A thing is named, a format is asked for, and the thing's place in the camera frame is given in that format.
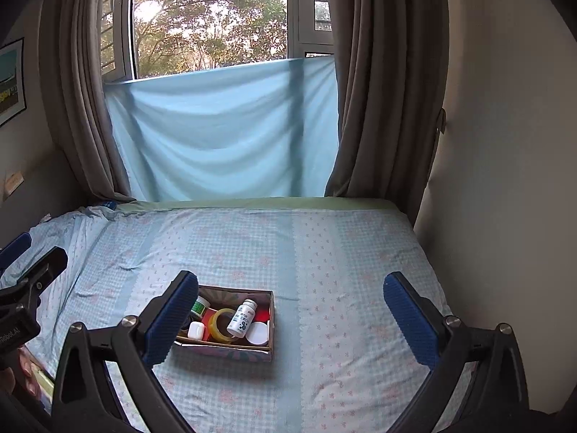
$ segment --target curtain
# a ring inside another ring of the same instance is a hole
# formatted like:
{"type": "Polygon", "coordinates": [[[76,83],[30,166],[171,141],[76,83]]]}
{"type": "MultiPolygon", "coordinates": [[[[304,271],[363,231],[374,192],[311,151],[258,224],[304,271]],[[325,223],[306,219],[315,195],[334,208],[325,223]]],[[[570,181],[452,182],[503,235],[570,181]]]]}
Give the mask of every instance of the curtain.
{"type": "Polygon", "coordinates": [[[100,75],[99,0],[44,0],[40,86],[50,132],[93,198],[130,201],[100,75]]]}
{"type": "Polygon", "coordinates": [[[447,0],[329,0],[339,150],[327,196],[393,201],[415,223],[444,118],[447,0]]]}

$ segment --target poster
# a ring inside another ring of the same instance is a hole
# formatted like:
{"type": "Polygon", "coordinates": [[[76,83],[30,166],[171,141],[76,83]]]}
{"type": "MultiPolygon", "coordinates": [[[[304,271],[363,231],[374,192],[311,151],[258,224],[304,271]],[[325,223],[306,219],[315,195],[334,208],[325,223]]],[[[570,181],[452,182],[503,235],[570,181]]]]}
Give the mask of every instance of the poster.
{"type": "Polygon", "coordinates": [[[24,39],[0,48],[0,127],[26,108],[22,80],[24,39]]]}

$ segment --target white container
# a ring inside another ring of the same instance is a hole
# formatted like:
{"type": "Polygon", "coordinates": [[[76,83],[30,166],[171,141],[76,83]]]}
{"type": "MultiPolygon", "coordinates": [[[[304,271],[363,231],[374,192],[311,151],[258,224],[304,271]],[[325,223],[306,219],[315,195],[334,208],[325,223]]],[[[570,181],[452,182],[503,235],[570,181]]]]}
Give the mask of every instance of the white container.
{"type": "Polygon", "coordinates": [[[197,321],[192,321],[188,328],[188,338],[193,340],[202,340],[204,335],[204,324],[197,321]]]}
{"type": "Polygon", "coordinates": [[[252,299],[245,299],[245,302],[238,306],[233,319],[226,328],[229,334],[242,338],[246,334],[256,311],[256,303],[252,299]]]}
{"type": "Polygon", "coordinates": [[[195,316],[195,319],[201,320],[204,312],[210,307],[211,303],[209,301],[205,300],[202,296],[198,296],[190,312],[195,316]]]}

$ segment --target wall switch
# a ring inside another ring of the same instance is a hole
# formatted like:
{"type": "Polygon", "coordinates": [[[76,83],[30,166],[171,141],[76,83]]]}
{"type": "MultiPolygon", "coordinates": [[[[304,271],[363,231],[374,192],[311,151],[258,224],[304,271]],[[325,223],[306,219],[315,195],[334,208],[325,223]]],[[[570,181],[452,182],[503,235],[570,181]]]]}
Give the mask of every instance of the wall switch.
{"type": "Polygon", "coordinates": [[[4,193],[6,197],[9,197],[14,193],[16,189],[24,182],[24,177],[22,177],[21,172],[16,172],[12,174],[6,182],[4,183],[4,193]]]}

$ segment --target mattress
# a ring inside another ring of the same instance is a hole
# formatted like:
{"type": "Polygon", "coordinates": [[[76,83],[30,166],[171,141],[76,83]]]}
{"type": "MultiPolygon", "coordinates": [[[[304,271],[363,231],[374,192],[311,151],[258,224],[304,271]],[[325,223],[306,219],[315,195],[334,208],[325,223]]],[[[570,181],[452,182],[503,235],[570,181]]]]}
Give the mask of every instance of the mattress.
{"type": "MultiPolygon", "coordinates": [[[[275,293],[270,363],[214,358],[174,345],[154,373],[197,432],[385,432],[429,373],[384,303],[401,271],[450,314],[406,216],[390,202],[271,198],[90,207],[31,229],[16,279],[53,246],[68,269],[44,292],[30,351],[56,373],[71,323],[116,325],[139,314],[179,271],[204,285],[275,293]]],[[[133,426],[146,431],[119,371],[111,377],[133,426]]],[[[468,383],[463,375],[437,429],[468,383]]]]}

